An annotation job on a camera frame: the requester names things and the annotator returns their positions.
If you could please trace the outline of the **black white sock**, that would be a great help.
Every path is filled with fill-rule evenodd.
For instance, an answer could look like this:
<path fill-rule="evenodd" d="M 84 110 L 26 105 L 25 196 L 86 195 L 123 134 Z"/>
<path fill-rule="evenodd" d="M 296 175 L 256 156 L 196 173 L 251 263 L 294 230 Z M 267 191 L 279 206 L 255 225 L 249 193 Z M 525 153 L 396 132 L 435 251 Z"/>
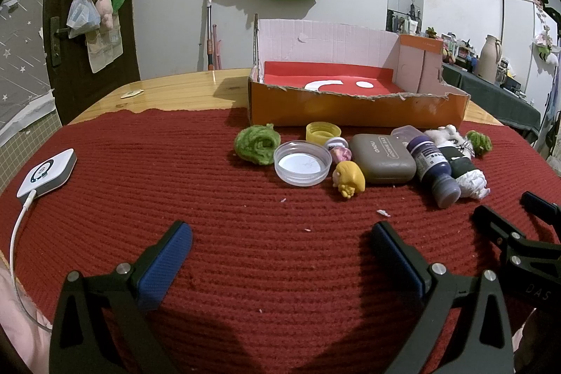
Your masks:
<path fill-rule="evenodd" d="M 474 166 L 470 157 L 454 146 L 440 147 L 439 150 L 450 164 L 451 176 L 457 182 L 462 198 L 481 200 L 489 195 L 491 189 L 486 177 Z"/>

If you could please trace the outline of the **small green yarn ball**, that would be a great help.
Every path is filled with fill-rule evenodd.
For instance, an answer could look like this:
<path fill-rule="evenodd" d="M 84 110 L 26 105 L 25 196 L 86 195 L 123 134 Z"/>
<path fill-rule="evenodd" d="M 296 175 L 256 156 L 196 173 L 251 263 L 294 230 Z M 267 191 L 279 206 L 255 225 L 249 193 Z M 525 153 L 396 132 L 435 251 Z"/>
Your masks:
<path fill-rule="evenodd" d="M 483 157 L 493 150 L 491 138 L 481 132 L 471 130 L 466 134 L 466 138 L 470 141 L 476 157 Z"/>

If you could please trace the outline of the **dark blue paint bottle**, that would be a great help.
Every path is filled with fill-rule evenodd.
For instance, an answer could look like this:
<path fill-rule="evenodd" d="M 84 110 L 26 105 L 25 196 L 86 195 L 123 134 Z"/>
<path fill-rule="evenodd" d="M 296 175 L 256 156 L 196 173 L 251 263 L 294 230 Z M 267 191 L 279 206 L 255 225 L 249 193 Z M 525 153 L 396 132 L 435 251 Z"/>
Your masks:
<path fill-rule="evenodd" d="M 461 196 L 457 181 L 452 177 L 452 168 L 428 136 L 420 134 L 411 139 L 406 146 L 417 166 L 421 185 L 432 192 L 434 201 L 440 209 L 452 206 Z"/>

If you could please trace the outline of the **white plush alpaca toy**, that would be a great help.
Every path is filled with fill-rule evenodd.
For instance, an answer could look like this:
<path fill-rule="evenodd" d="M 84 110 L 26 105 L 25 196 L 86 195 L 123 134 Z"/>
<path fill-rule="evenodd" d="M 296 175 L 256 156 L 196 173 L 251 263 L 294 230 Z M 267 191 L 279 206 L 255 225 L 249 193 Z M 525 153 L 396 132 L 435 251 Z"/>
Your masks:
<path fill-rule="evenodd" d="M 452 124 L 440 126 L 437 129 L 429 129 L 424 132 L 438 147 L 454 146 L 464 156 L 474 158 L 474 146 L 467 138 L 461 136 L 457 128 Z"/>

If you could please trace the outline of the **grey eyeshadow case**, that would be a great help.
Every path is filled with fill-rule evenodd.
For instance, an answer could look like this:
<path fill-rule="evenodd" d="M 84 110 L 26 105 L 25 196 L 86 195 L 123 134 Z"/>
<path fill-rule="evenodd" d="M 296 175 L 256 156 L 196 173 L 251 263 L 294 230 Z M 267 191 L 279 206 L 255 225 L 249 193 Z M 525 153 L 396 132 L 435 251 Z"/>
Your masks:
<path fill-rule="evenodd" d="M 411 154 L 393 136 L 357 134 L 349 146 L 353 161 L 370 184 L 405 184 L 417 171 Z"/>

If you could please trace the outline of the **yellow toy figure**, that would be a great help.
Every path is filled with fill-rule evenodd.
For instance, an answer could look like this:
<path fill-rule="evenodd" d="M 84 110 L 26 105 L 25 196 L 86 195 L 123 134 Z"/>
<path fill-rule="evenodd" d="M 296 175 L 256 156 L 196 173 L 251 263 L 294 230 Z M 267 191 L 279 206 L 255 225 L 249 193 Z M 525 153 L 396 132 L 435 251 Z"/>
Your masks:
<path fill-rule="evenodd" d="M 366 188 L 365 176 L 354 161 L 342 161 L 332 175 L 333 186 L 342 197 L 350 199 L 357 193 L 363 193 Z"/>

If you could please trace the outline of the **pink doll figurine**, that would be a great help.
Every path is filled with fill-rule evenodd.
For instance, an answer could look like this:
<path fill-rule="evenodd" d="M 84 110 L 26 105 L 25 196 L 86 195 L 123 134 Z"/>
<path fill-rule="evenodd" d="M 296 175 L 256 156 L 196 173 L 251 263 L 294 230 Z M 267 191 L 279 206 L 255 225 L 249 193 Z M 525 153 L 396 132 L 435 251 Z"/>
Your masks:
<path fill-rule="evenodd" d="M 352 152 L 345 138 L 329 138 L 325 141 L 324 147 L 330 153 L 334 164 L 339 164 L 342 161 L 351 161 L 352 159 Z"/>

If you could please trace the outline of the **yellow bottle cap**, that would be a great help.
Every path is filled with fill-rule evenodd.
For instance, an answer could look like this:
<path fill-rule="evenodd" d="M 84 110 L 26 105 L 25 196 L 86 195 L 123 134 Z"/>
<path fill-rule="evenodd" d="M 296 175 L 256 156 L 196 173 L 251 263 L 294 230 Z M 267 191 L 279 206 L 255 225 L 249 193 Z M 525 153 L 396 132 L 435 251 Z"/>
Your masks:
<path fill-rule="evenodd" d="M 305 139 L 318 145 L 325 145 L 330 138 L 340 137 L 342 129 L 331 122 L 310 122 L 306 125 Z"/>

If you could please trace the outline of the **clear round plastic lid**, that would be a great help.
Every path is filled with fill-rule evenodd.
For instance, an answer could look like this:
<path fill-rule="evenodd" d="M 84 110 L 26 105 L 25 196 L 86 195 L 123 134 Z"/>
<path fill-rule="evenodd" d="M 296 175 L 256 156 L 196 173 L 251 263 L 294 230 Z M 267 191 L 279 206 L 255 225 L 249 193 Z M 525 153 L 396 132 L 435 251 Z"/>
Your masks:
<path fill-rule="evenodd" d="M 277 176 L 296 187 L 320 184 L 332 165 L 327 149 L 309 141 L 287 141 L 275 150 L 273 157 Z"/>

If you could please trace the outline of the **large green yarn ball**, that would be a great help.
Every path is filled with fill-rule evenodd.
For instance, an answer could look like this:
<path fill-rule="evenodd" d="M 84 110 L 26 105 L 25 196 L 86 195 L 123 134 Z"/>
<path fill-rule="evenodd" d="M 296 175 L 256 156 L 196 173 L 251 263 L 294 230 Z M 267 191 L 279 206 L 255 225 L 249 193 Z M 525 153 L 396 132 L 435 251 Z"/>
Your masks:
<path fill-rule="evenodd" d="M 281 145 L 281 135 L 272 123 L 252 125 L 237 134 L 235 153 L 244 161 L 266 166 L 274 163 L 274 153 Z"/>

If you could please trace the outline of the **dark green side table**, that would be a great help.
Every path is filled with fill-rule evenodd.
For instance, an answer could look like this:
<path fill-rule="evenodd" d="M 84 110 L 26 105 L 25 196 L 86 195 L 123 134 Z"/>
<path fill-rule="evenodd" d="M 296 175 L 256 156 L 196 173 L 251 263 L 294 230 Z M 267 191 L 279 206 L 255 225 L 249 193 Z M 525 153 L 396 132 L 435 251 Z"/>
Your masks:
<path fill-rule="evenodd" d="M 474 103 L 526 141 L 533 143 L 538 139 L 540 113 L 523 99 L 452 64 L 444 63 L 442 77 L 446 83 L 470 94 Z"/>

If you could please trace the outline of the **white square charger device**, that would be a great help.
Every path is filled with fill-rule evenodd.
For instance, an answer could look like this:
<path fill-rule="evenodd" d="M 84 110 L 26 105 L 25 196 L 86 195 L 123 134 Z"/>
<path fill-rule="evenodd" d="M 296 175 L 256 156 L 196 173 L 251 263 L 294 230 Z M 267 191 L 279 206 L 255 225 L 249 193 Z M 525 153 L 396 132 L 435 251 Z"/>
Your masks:
<path fill-rule="evenodd" d="M 42 161 L 26 174 L 16 197 L 24 203 L 28 195 L 35 191 L 35 197 L 41 197 L 64 185 L 75 167 L 77 156 L 73 148 Z"/>

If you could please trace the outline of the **beige ceramic jug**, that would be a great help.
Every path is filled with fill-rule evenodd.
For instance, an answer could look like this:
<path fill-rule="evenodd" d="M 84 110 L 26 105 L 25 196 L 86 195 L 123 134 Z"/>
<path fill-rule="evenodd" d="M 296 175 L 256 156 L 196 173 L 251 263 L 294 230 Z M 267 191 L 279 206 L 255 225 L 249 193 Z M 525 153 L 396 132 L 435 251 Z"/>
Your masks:
<path fill-rule="evenodd" d="M 476 75 L 488 83 L 494 83 L 501 58 L 502 43 L 498 38 L 489 34 L 481 49 L 475 69 Z"/>

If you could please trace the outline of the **red knitted table mat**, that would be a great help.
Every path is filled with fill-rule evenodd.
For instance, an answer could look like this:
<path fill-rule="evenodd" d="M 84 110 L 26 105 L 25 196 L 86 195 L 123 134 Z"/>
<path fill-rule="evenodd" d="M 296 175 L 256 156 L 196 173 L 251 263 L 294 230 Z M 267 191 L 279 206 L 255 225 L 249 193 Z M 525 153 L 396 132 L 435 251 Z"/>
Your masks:
<path fill-rule="evenodd" d="M 438 209 L 414 186 L 343 199 L 330 181 L 297 188 L 242 161 L 242 109 L 119 111 L 68 125 L 31 158 L 77 156 L 68 182 L 19 229 L 16 273 L 52 317 L 68 272 L 136 259 L 176 220 L 192 251 L 150 313 L 184 373 L 381 373 L 418 319 L 366 242 L 379 220 L 431 262 L 476 275 L 497 251 L 471 223 L 474 201 Z"/>

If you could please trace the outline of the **white refrigerator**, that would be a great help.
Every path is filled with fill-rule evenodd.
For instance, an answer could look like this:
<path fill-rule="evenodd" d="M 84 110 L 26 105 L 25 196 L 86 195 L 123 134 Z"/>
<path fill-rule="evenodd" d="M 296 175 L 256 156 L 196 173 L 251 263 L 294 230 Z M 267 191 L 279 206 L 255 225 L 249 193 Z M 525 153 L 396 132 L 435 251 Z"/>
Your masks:
<path fill-rule="evenodd" d="M 553 89 L 554 65 L 539 56 L 534 40 L 546 32 L 555 43 L 557 24 L 532 0 L 503 0 L 502 53 L 525 100 L 543 117 Z"/>

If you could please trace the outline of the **dark wooden door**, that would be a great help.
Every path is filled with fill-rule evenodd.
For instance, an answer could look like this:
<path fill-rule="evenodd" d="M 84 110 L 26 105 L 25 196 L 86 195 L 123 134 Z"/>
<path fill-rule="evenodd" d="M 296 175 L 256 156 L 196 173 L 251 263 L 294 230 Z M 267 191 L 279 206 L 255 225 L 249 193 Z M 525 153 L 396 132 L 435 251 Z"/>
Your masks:
<path fill-rule="evenodd" d="M 48 79 L 61 123 L 67 124 L 126 83 L 140 80 L 134 40 L 132 0 L 119 10 L 124 54 L 94 73 L 84 35 L 68 38 L 66 20 L 72 0 L 43 0 L 43 37 Z"/>

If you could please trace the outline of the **orange cardboard box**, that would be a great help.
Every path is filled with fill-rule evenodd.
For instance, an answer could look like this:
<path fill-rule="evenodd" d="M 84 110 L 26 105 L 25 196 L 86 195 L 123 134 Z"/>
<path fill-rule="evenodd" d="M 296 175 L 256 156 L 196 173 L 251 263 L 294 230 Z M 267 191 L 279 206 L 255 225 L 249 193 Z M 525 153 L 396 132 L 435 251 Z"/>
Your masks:
<path fill-rule="evenodd" d="M 252 124 L 421 129 L 462 122 L 470 95 L 443 79 L 439 40 L 322 21 L 256 19 Z"/>

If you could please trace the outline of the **beige paper bag on door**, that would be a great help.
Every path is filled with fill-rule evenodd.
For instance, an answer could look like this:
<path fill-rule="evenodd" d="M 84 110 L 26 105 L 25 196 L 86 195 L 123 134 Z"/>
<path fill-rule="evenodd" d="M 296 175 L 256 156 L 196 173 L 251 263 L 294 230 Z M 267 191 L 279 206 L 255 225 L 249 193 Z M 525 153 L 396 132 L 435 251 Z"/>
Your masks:
<path fill-rule="evenodd" d="M 113 29 L 100 27 L 85 34 L 87 55 L 93 74 L 100 72 L 123 54 L 121 25 L 118 14 L 113 15 Z"/>

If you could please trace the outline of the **plastic bag on door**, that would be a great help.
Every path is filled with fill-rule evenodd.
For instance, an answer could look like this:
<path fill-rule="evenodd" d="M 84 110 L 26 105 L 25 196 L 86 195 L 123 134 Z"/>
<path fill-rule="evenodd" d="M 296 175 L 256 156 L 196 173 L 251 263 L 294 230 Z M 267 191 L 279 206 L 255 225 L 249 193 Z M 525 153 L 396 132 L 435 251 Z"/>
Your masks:
<path fill-rule="evenodd" d="M 67 27 L 68 38 L 94 31 L 100 27 L 101 15 L 92 0 L 73 0 L 71 2 Z"/>

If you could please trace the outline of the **orange silver pole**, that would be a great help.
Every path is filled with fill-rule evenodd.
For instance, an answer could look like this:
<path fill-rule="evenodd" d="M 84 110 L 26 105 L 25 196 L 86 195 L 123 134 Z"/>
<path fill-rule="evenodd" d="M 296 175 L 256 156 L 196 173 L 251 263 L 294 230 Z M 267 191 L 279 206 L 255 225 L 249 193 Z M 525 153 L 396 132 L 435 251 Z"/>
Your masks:
<path fill-rule="evenodd" d="M 207 70 L 214 70 L 214 36 L 213 36 L 213 22 L 212 22 L 212 2 L 213 0 L 205 0 Z"/>

